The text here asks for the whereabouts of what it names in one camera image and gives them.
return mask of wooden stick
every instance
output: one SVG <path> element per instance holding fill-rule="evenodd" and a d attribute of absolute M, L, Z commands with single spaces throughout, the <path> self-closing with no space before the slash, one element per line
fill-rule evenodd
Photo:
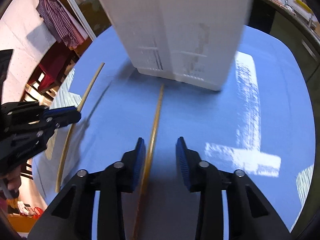
<path fill-rule="evenodd" d="M 141 204 L 143 204 L 145 202 L 144 200 L 147 195 L 147 188 L 148 188 L 148 181 L 149 181 L 151 163 L 152 163 L 152 158 L 153 158 L 153 151 L 154 151 L 155 144 L 156 144 L 156 135 L 157 135 L 158 125 L 159 125 L 159 117 L 160 117 L 160 110 L 161 110 L 161 104 L 162 104 L 163 90 L 164 90 L 164 85 L 162 85 L 160 88 L 160 94 L 159 94 L 158 104 L 157 104 L 157 108 L 156 108 L 156 115 L 155 115 L 155 118 L 153 121 L 153 127 L 152 127 L 152 131 L 151 131 L 151 138 L 150 138 L 150 142 L 149 142 L 147 156 L 146 156 L 146 159 L 144 162 L 143 174 L 142 174 L 142 179 L 141 179 L 140 194 L 139 194 L 139 200 L 138 200 L 138 208 L 137 208 L 136 219 L 135 219 L 134 227 L 133 227 L 132 240 L 138 239 L 139 226 L 140 226 L 141 213 L 142 213 Z"/>
<path fill-rule="evenodd" d="M 100 67 L 97 69 L 96 73 L 94 74 L 92 80 L 90 81 L 90 84 L 89 86 L 87 87 L 86 91 L 84 92 L 84 95 L 81 99 L 81 102 L 80 104 L 78 105 L 77 107 L 77 110 L 79 112 L 81 112 L 83 106 L 84 106 L 84 103 L 90 93 L 90 90 L 94 84 L 94 82 L 96 81 L 101 69 L 103 68 L 104 66 L 104 63 L 101 63 Z M 63 174 L 63 169 L 64 169 L 64 164 L 66 162 L 66 158 L 67 158 L 67 153 L 68 153 L 68 150 L 69 150 L 69 144 L 70 144 L 70 141 L 71 141 L 71 135 L 72 135 L 72 132 L 75 128 L 75 123 L 71 124 L 70 126 L 70 129 L 68 131 L 68 134 L 67 134 L 67 138 L 66 138 L 66 141 L 64 143 L 64 146 L 63 146 L 63 151 L 62 151 L 62 155 L 61 155 L 61 158 L 60 158 L 60 164 L 59 164 L 59 168 L 58 168 L 58 174 L 57 174 L 57 182 L 56 182 L 56 192 L 59 193 L 60 191 L 60 187 L 61 187 L 61 180 L 62 180 L 62 174 Z"/>

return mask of screw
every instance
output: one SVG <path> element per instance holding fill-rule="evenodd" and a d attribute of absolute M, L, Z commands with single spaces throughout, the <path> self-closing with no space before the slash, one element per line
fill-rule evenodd
<path fill-rule="evenodd" d="M 202 168 L 208 168 L 209 167 L 209 163 L 206 161 L 200 161 L 199 162 L 199 166 Z"/>
<path fill-rule="evenodd" d="M 116 169 L 120 169 L 124 166 L 124 163 L 122 162 L 116 162 L 113 164 L 113 166 L 116 168 Z"/>
<path fill-rule="evenodd" d="M 235 171 L 235 174 L 238 176 L 238 177 L 243 177 L 245 175 L 245 172 L 243 170 L 236 170 Z"/>
<path fill-rule="evenodd" d="M 86 170 L 79 170 L 78 172 L 77 172 L 77 176 L 78 177 L 84 177 L 85 175 L 87 175 L 88 174 L 88 172 L 86 171 Z"/>
<path fill-rule="evenodd" d="M 43 131 L 39 131 L 39 132 L 37 132 L 37 137 L 40 137 L 40 136 L 42 136 L 43 135 Z"/>

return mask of white container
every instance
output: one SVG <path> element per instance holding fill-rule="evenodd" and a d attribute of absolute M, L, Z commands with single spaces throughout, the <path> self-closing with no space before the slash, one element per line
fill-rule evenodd
<path fill-rule="evenodd" d="M 142 74 L 220 90 L 250 0 L 100 0 Z"/>

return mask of blue table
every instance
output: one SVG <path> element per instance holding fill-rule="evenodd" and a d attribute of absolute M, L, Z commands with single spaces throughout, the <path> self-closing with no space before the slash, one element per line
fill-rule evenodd
<path fill-rule="evenodd" d="M 100 63 L 106 63 L 73 134 L 63 184 L 79 169 L 100 171 L 120 160 L 138 137 L 148 144 L 163 83 L 141 239 L 194 239 L 199 196 L 186 190 L 177 172 L 175 143 L 180 136 L 217 168 L 245 169 L 290 229 L 301 210 L 297 175 L 315 158 L 307 87 L 294 56 L 279 40 L 245 26 L 238 51 L 223 90 L 214 92 L 139 74 L 114 29 L 102 33 L 75 66 L 70 92 L 83 95 Z M 51 160 L 44 154 L 33 160 L 34 180 L 47 203 L 56 195 L 67 130 L 59 130 Z M 137 193 L 123 196 L 127 237 L 136 201 Z"/>

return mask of yellow object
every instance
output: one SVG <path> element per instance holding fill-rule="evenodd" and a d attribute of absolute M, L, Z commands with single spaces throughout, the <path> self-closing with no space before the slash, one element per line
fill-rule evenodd
<path fill-rule="evenodd" d="M 305 9 L 308 13 L 313 14 L 313 11 L 310 9 L 308 5 L 306 5 L 303 1 L 301 0 L 294 0 L 298 5 L 300 5 L 303 9 Z"/>
<path fill-rule="evenodd" d="M 90 93 L 90 90 L 94 84 L 94 82 L 96 81 L 101 69 L 103 68 L 104 66 L 104 63 L 101 63 L 100 67 L 97 69 L 96 73 L 94 74 L 89 86 L 87 87 L 86 91 L 84 92 L 84 95 L 81 99 L 81 102 L 79 104 L 79 106 L 77 107 L 77 110 L 79 112 L 81 112 L 83 106 L 84 106 L 84 103 Z M 62 174 L 63 174 L 63 169 L 64 169 L 64 164 L 66 162 L 66 158 L 67 158 L 67 153 L 68 153 L 68 150 L 69 150 L 69 144 L 70 144 L 70 141 L 71 141 L 71 135 L 72 135 L 72 132 L 75 128 L 75 123 L 71 124 L 70 126 L 70 129 L 68 131 L 68 134 L 67 134 L 67 138 L 66 138 L 66 141 L 64 143 L 64 146 L 63 146 L 63 151 L 62 151 L 62 155 L 61 155 L 61 158 L 60 158 L 60 164 L 59 164 L 59 168 L 58 168 L 58 174 L 57 174 L 57 181 L 56 181 L 56 192 L 59 193 L 60 192 L 60 186 L 61 186 L 61 180 L 62 180 Z"/>
<path fill-rule="evenodd" d="M 133 240 L 138 239 L 139 225 L 140 225 L 140 218 L 141 218 L 141 203 L 144 203 L 144 199 L 146 197 L 147 188 L 148 188 L 148 181 L 149 181 L 149 176 L 150 176 L 153 151 L 155 148 L 156 135 L 157 135 L 158 125 L 159 125 L 163 90 L 164 90 L 164 85 L 162 85 L 160 88 L 160 94 L 159 94 L 158 104 L 157 104 L 157 108 L 156 108 L 156 115 L 155 115 L 155 118 L 153 121 L 151 138 L 150 138 L 150 142 L 149 142 L 147 156 L 146 156 L 146 159 L 144 162 L 143 174 L 142 174 L 142 179 L 141 179 L 141 188 L 140 188 L 139 200 L 138 200 L 138 208 L 137 208 L 136 219 L 135 219 L 134 227 L 133 227 L 133 235 L 132 235 Z"/>
<path fill-rule="evenodd" d="M 10 207 L 19 209 L 18 208 L 18 198 L 7 199 L 6 202 Z"/>
<path fill-rule="evenodd" d="M 14 230 L 21 233 L 29 233 L 37 219 L 30 216 L 21 216 L 15 214 L 8 214 L 7 219 Z"/>

